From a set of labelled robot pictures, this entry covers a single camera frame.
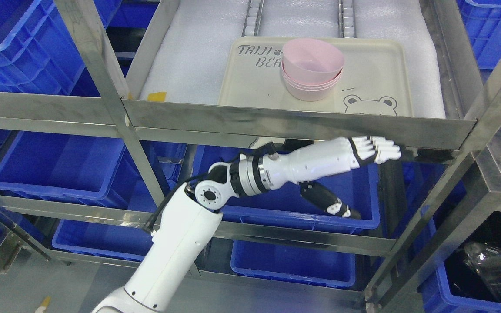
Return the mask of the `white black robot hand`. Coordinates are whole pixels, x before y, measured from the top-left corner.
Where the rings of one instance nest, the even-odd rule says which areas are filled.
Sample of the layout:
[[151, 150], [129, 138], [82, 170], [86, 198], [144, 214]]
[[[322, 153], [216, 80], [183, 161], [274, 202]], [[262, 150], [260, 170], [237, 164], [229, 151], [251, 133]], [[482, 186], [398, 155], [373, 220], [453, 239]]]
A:
[[298, 148], [289, 154], [266, 154], [259, 158], [259, 181], [265, 190], [278, 190], [291, 182], [300, 195], [332, 216], [356, 218], [360, 214], [317, 180], [382, 164], [402, 157], [393, 140], [380, 136], [336, 137]]

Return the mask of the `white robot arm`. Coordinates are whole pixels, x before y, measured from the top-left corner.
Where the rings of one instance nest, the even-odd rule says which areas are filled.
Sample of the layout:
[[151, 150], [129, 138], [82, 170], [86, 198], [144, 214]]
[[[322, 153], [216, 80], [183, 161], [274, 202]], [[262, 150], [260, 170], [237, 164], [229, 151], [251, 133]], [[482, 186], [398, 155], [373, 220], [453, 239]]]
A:
[[94, 313], [163, 313], [202, 249], [215, 234], [230, 198], [276, 190], [287, 182], [286, 157], [248, 155], [217, 162], [193, 192], [183, 183], [162, 210], [152, 246], [127, 283], [96, 305]]

